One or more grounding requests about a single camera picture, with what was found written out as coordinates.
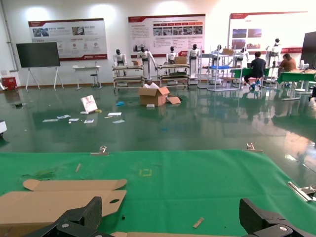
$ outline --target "wood stick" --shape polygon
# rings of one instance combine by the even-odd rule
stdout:
[[[194,228],[197,228],[201,223],[202,223],[202,221],[204,221],[204,218],[203,217],[201,217],[195,224],[194,224]]]
[[[81,164],[79,163],[76,169],[76,173],[79,171]]]

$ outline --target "display board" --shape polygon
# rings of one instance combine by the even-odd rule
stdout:
[[[60,67],[57,44],[50,43],[18,43],[22,68]]]
[[[205,14],[131,16],[128,24],[132,57],[142,46],[154,57],[165,57],[171,46],[179,56],[186,56],[193,44],[204,49]]]
[[[56,42],[61,61],[108,59],[104,19],[29,21],[32,42]]]
[[[249,53],[266,53],[280,39],[282,53],[301,53],[304,41],[307,11],[232,13],[230,17],[229,47]]]

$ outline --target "blue object on floor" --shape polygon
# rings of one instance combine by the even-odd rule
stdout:
[[[118,101],[118,102],[117,102],[117,106],[122,106],[122,105],[125,105],[125,103],[122,102],[122,101]]]

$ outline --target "green table mat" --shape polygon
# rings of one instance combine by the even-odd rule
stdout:
[[[315,74],[284,72],[284,73],[281,73],[280,77],[277,79],[277,82],[280,84],[284,81],[300,81],[300,80],[315,81]]]
[[[239,150],[0,154],[0,191],[25,190],[22,182],[127,179],[118,213],[99,230],[242,236],[240,198],[283,215],[316,234],[316,203],[306,203],[286,185],[290,178],[266,155]],[[76,173],[77,165],[81,167]],[[203,217],[197,229],[193,225]]]
[[[232,69],[231,70],[231,73],[235,73],[235,78],[240,78],[240,72],[241,70],[234,70]],[[243,68],[242,69],[242,76],[246,76],[246,75],[249,75],[250,73],[252,73],[252,68]],[[267,77],[269,75],[269,68],[266,68],[265,71],[265,76]]]

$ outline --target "man in dark shirt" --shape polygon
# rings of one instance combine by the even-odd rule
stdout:
[[[266,68],[266,61],[260,58],[261,53],[255,53],[255,60],[252,60],[250,67],[252,68],[252,72],[249,75],[244,77],[245,82],[248,83],[250,86],[249,78],[261,78],[264,75],[264,69]]]

